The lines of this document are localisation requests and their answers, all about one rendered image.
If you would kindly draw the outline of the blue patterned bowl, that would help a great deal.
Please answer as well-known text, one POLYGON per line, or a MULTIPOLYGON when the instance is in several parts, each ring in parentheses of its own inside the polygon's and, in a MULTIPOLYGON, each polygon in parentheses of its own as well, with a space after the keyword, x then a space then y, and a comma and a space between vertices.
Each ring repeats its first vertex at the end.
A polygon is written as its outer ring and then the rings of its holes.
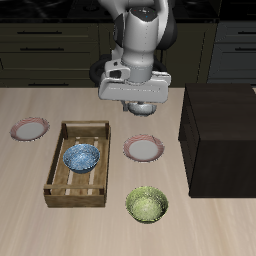
POLYGON ((99 150, 90 144, 77 144, 68 148, 63 154, 64 164, 78 174, 88 173, 100 160, 99 150))

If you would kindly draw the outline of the dark kitchen cupboards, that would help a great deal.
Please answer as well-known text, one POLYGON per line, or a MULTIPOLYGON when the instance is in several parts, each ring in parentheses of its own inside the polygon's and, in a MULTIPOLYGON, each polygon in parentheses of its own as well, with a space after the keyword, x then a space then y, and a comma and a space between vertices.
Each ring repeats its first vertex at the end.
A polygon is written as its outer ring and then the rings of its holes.
MULTIPOLYGON (((171 86, 207 81, 217 25, 179 23, 157 50, 171 86)), ((0 23, 0 87, 92 87, 91 65, 115 48, 111 23, 0 23)))

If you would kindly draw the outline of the dark wooden cabinet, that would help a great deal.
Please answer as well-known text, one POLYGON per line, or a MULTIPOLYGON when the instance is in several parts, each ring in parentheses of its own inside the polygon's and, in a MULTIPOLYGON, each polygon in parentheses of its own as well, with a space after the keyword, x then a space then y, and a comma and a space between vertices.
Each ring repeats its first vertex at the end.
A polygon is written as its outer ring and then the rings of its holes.
POLYGON ((256 93, 185 85, 179 137, 192 198, 256 198, 256 93))

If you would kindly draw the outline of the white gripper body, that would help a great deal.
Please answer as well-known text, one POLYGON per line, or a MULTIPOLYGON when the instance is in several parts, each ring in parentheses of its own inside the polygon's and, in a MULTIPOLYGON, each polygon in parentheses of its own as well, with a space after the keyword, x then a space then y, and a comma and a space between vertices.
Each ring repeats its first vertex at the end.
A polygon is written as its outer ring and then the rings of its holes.
POLYGON ((102 100, 166 101, 170 84, 171 76, 167 72, 153 71, 150 80, 138 84, 103 74, 98 95, 102 100))

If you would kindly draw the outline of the grey kitchen cupboard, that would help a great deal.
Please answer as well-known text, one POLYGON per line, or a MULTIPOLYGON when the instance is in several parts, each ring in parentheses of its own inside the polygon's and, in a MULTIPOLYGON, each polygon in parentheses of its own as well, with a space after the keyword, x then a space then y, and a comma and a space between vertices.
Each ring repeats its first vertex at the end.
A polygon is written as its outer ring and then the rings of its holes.
POLYGON ((207 82, 256 87, 256 21, 218 24, 207 82))

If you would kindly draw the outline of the wooden slat tray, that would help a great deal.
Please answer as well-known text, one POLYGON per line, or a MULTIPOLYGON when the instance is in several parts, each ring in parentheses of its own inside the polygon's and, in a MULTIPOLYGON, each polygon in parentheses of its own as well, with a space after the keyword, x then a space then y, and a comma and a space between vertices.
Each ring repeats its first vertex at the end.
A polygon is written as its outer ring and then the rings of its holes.
POLYGON ((111 127, 108 121, 63 121, 44 198, 49 208, 104 207, 107 199, 111 127), (90 144, 100 152, 99 162, 88 173, 77 174, 63 162, 65 151, 90 144))

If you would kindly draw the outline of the black kitchen countertop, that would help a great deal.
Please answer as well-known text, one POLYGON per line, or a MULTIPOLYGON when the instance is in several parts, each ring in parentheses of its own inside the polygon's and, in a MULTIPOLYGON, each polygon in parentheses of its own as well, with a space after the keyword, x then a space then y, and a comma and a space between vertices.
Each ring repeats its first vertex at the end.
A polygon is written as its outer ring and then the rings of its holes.
MULTIPOLYGON (((177 23, 256 21, 256 0, 176 0, 177 23)), ((97 0, 0 0, 0 23, 112 23, 97 0)))

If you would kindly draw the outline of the white bowl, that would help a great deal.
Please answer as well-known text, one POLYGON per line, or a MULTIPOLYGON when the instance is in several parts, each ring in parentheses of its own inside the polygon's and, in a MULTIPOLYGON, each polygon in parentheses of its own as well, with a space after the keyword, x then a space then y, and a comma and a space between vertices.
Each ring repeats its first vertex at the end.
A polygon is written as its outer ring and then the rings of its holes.
POLYGON ((144 102, 133 102, 128 104, 128 110, 136 116, 152 115, 152 105, 144 102))

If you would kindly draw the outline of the green patterned bowl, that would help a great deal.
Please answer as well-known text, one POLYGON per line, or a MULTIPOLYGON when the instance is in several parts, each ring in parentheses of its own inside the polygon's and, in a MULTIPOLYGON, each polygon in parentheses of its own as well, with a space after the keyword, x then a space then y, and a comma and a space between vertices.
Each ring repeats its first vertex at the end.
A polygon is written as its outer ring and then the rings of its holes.
POLYGON ((169 202, 165 194, 152 186, 141 186, 126 197, 126 210, 138 222, 152 224, 167 212, 169 202))

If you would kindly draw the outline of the pink rimmed white plate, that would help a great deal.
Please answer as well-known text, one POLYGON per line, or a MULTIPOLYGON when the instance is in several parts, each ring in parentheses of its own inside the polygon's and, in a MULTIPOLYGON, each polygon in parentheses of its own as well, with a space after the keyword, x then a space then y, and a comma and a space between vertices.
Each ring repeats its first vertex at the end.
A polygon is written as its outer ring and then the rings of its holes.
POLYGON ((148 134, 132 136, 123 145, 124 155, 141 163, 156 161, 162 156, 164 150, 165 146, 161 140, 148 134))
POLYGON ((40 139, 50 129, 49 122, 40 117, 29 117, 15 123, 10 136, 19 142, 31 142, 40 139))

